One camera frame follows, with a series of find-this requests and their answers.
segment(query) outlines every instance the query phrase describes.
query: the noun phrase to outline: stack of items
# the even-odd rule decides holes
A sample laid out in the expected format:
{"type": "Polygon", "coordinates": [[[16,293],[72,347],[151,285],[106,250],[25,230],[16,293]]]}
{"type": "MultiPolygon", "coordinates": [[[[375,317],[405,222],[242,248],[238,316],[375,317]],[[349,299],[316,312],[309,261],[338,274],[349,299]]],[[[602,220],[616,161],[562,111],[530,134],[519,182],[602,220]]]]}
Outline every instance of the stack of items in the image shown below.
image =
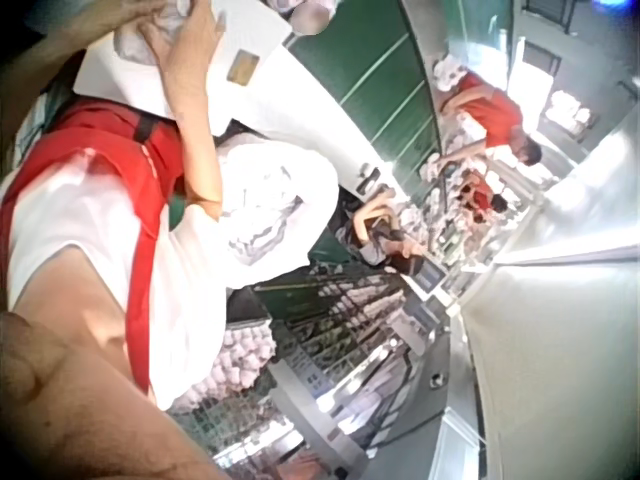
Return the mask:
{"type": "Polygon", "coordinates": [[[232,392],[252,387],[275,349],[276,343],[267,322],[227,330],[209,376],[178,398],[172,410],[189,412],[206,398],[222,400],[232,392]]]}
{"type": "Polygon", "coordinates": [[[214,456],[236,443],[259,438],[274,421],[285,422],[271,399],[264,396],[275,381],[263,375],[260,382],[265,387],[234,393],[221,402],[206,399],[189,413],[171,410],[170,414],[198,445],[214,456]]]}

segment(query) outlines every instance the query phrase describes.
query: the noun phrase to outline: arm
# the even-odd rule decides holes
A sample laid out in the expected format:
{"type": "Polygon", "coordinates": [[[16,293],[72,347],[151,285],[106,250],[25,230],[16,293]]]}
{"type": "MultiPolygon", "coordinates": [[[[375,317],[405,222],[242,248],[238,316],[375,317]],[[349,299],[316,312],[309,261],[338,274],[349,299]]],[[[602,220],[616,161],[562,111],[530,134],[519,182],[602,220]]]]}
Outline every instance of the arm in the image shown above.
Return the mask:
{"type": "Polygon", "coordinates": [[[351,221],[353,222],[353,229],[356,232],[356,236],[360,243],[363,245],[369,243],[371,240],[369,238],[369,232],[367,231],[367,227],[365,222],[372,218],[382,218],[387,217],[389,221],[389,225],[391,225],[392,230],[400,229],[400,221],[398,220],[398,216],[396,212],[389,206],[378,207],[375,210],[358,210],[351,221]]]}
{"type": "Polygon", "coordinates": [[[447,155],[443,155],[438,159],[438,165],[440,168],[444,167],[449,162],[461,162],[462,160],[477,155],[479,153],[484,153],[486,150],[486,142],[485,140],[478,140],[476,142],[470,143],[469,145],[465,145],[464,147],[456,150],[455,152],[451,152],[447,155]]]}
{"type": "MultiPolygon", "coordinates": [[[[6,66],[0,74],[3,159],[33,102],[74,53],[120,25],[157,11],[164,3],[164,0],[139,0],[113,8],[112,0],[98,0],[6,66]]],[[[8,169],[9,166],[3,164],[0,175],[8,173],[8,169]]]]}
{"type": "Polygon", "coordinates": [[[448,110],[455,110],[462,107],[465,103],[478,100],[480,98],[491,99],[495,89],[491,85],[479,85],[467,90],[463,90],[451,99],[446,104],[448,110]]]}
{"type": "Polygon", "coordinates": [[[0,426],[38,478],[228,479],[92,349],[13,314],[0,322],[0,426]]]}
{"type": "Polygon", "coordinates": [[[187,204],[197,204],[214,220],[222,214],[222,176],[209,126],[207,74],[225,31],[208,0],[194,0],[193,11],[174,45],[152,23],[140,31],[153,51],[184,146],[187,204]]]}
{"type": "Polygon", "coordinates": [[[353,215],[353,218],[351,219],[353,222],[353,228],[358,240],[360,240],[363,245],[370,241],[369,233],[367,232],[367,227],[364,222],[371,218],[387,215],[389,214],[389,210],[393,212],[393,210],[387,205],[387,201],[394,196],[395,191],[393,189],[384,190],[360,207],[353,215]]]}

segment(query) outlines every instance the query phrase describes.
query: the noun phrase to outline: finger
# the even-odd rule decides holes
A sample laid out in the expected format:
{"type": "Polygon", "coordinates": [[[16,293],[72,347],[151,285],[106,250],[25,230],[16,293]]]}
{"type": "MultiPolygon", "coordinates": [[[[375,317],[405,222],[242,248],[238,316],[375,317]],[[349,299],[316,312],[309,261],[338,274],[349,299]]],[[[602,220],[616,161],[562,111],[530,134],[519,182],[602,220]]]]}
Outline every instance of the finger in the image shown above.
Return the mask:
{"type": "Polygon", "coordinates": [[[213,36],[216,40],[222,38],[222,35],[227,31],[227,14],[220,12],[218,19],[216,20],[216,26],[213,30],[213,36]]]}
{"type": "Polygon", "coordinates": [[[171,45],[164,37],[164,34],[153,23],[146,22],[138,25],[138,30],[146,40],[153,56],[156,58],[158,66],[162,67],[166,64],[171,51],[171,45]]]}
{"type": "Polygon", "coordinates": [[[167,0],[134,0],[126,2],[130,20],[159,12],[167,6],[167,0]]]}

